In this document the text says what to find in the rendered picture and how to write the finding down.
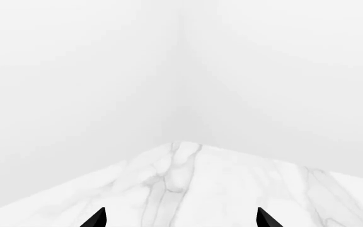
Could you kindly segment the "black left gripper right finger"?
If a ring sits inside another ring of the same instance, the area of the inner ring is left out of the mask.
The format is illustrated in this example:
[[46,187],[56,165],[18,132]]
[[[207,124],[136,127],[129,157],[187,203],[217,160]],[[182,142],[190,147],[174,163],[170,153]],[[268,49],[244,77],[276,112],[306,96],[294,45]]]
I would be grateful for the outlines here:
[[257,209],[256,224],[257,227],[283,227],[261,207],[258,207]]

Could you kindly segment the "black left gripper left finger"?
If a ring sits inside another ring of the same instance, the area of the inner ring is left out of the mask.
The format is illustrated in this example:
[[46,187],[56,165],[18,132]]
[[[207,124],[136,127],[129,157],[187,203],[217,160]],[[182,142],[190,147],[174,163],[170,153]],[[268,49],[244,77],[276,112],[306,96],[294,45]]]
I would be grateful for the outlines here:
[[105,207],[99,209],[92,217],[85,221],[80,227],[106,227],[107,215]]

